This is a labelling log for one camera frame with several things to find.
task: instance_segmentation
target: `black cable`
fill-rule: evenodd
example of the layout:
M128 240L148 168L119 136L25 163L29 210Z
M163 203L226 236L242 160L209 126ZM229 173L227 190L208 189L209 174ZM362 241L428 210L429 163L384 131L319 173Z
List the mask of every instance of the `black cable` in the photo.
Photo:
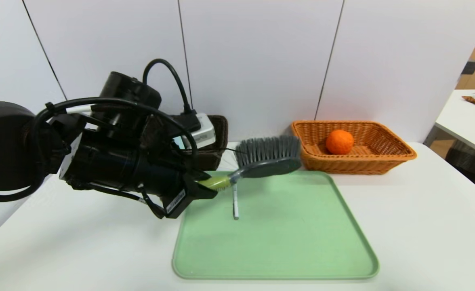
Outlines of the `black cable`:
M128 101L125 99L119 98L105 98L105 97L92 97L92 98L79 98L73 99L69 101L64 101L57 103L52 106L53 111L49 108L40 111L40 113L33 119L31 123L31 129L29 130L29 141L31 143L31 154L33 155L33 160L36 165L36 179L27 189L22 190L21 192L10 194L10 195L0 195L0 202L9 202L22 199L33 194L44 182L44 179L47 175L45 171L45 159L44 155L42 154L42 147L40 145L40 140L38 138L38 133L40 132L40 126L49 120L51 117L54 116L55 112L63 112L65 109L70 107L76 107L80 105L88 105L88 104L100 104L100 103L111 103L111 104L118 104L118 105L127 105L131 106L143 111L150 112L151 114L160 116L164 118L165 121L171 123L174 127L177 127L183 135L187 137L189 144L191 145L191 159L193 162L196 162L196 157L198 155L198 148L195 142L195 139L191 135L191 133L185 129L180 123L175 121L171 116L159 111L156 108L149 107L147 105L143 105L141 103L134 103L132 101Z
M105 187L101 187L101 186L94 185L94 184L88 184L88 187L92 188L92 190L96 190L96 191L103 192L103 193L110 194L110 195L125 197L125 198L129 198L129 199L136 200L136 201L141 201L142 200L137 195L133 195L133 194L130 194L130 193L127 193L127 192L119 191L119 190L105 188Z
M149 74L149 70L151 69L151 67L159 63L164 64L169 69L171 74L173 74L175 81L177 82L178 89L180 89L180 94L182 95L182 100L184 100L184 114L191 113L192 110L189 106L189 101L187 101L187 95L185 94L184 85L182 85L182 81L180 81L180 77L178 76L176 70L165 59L154 59L146 66L146 68L144 69L144 73L142 74L142 83L144 85L147 84L147 74Z

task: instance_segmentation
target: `brush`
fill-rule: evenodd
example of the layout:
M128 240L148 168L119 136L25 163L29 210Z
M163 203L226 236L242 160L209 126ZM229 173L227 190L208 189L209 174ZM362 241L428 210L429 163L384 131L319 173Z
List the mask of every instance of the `brush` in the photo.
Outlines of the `brush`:
M295 136L251 138L235 150L239 169L227 176L198 181L212 190L221 191L244 177L269 177L291 173L302 166L301 143Z

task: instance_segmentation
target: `white device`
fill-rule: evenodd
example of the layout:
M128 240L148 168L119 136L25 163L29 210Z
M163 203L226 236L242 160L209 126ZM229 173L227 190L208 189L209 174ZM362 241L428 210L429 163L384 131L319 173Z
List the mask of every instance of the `white device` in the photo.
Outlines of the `white device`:
M214 125L210 122L210 119L206 114L196 114L196 117L200 121L201 128L191 135L195 139L196 146L198 148L206 147L209 144L216 142L216 133L214 131ZM184 142L185 148L190 149L191 144L185 136L182 136L182 141Z

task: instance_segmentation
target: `tangerine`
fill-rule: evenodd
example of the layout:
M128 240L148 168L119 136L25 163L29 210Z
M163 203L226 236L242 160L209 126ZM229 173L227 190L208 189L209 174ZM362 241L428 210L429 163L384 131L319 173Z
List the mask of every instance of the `tangerine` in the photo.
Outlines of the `tangerine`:
M331 131L326 140L328 151L335 155L346 155L352 150L354 138L348 131L337 129Z

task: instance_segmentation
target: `wicker basket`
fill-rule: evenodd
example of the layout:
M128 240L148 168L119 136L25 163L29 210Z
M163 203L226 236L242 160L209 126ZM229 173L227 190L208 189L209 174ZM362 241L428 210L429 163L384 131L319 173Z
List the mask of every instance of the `wicker basket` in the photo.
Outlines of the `wicker basket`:
M308 170L384 174L417 157L390 129L372 121L295 121L291 129L301 139L302 162ZM347 155L333 155L326 150L326 138L336 129L348 131L354 137L354 147Z

